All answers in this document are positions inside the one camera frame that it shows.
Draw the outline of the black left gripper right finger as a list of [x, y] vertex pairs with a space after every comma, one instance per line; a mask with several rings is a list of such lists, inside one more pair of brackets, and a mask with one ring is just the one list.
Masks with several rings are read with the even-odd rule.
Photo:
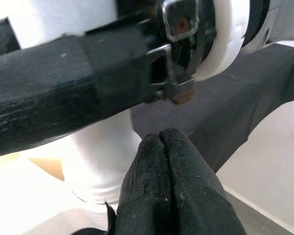
[[173, 217], [180, 235], [246, 234], [214, 171], [177, 129], [160, 133], [170, 167]]

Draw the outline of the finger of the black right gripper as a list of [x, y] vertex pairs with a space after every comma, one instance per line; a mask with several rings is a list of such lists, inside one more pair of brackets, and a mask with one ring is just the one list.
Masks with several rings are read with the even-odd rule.
[[0, 56], [16, 50], [20, 46], [8, 18], [0, 20]]
[[36, 147], [146, 100], [138, 25], [63, 37], [0, 56], [0, 156]]

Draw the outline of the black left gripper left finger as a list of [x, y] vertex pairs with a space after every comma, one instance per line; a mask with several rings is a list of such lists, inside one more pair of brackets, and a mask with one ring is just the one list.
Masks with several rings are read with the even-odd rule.
[[169, 235], [172, 191], [166, 149], [158, 134], [146, 136], [122, 182], [116, 212], [108, 211], [109, 235]]

